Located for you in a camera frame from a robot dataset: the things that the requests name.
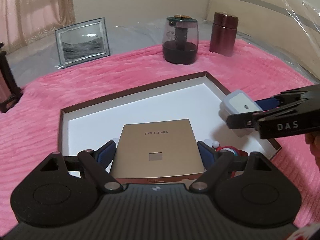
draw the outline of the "white ball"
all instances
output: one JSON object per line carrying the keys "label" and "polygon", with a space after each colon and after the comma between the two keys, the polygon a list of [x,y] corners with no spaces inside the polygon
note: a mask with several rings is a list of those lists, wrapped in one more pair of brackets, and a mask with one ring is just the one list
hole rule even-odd
{"label": "white ball", "polygon": [[215,149],[217,149],[219,146],[220,146],[220,143],[218,141],[214,141],[212,143],[212,147],[215,148]]}

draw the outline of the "plastic sheet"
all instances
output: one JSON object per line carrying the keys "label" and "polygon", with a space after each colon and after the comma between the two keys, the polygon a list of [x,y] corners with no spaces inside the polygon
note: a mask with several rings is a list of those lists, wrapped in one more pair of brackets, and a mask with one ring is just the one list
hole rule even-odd
{"label": "plastic sheet", "polygon": [[[111,55],[161,44],[164,33],[164,24],[165,19],[157,19],[150,23],[137,23],[137,25],[130,27],[107,27]],[[209,40],[211,36],[212,22],[198,19],[198,27],[199,40]],[[270,54],[277,56],[312,82],[318,83],[317,78],[311,75],[295,60],[278,48],[274,48],[264,41],[254,39],[241,32],[238,32],[237,38],[243,39],[269,52]],[[58,71],[60,69],[54,34],[46,39],[46,44],[44,44],[44,41],[40,40],[29,45],[36,47],[35,43],[39,42],[39,48],[46,46],[45,49],[39,49],[38,51],[36,49],[30,49],[29,51],[24,52],[23,56],[20,57],[19,51],[26,50],[26,48],[22,48],[7,56],[12,73],[20,87],[33,81],[39,76]]]}
{"label": "plastic sheet", "polygon": [[206,19],[216,11],[239,17],[246,39],[275,48],[274,55],[282,53],[320,78],[319,9],[303,0],[210,0]]}

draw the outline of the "plastic container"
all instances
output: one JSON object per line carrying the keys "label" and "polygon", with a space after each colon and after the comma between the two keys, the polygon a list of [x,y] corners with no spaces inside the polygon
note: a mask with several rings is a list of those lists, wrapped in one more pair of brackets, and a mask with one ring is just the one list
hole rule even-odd
{"label": "plastic container", "polygon": [[198,21],[186,15],[167,18],[163,36],[163,55],[174,64],[192,64],[198,52]]}

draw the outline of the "pink curtain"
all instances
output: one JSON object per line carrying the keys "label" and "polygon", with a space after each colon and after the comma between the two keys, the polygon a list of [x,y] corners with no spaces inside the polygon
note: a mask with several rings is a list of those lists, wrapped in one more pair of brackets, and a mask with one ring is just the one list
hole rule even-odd
{"label": "pink curtain", "polygon": [[8,53],[74,22],[72,0],[0,0],[0,42]]}

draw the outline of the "brown thermos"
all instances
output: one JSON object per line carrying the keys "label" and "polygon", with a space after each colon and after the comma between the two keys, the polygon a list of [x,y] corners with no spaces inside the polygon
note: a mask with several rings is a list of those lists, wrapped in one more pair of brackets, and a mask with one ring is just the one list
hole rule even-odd
{"label": "brown thermos", "polygon": [[212,25],[210,52],[224,56],[232,56],[233,46],[236,41],[238,17],[216,12]]}

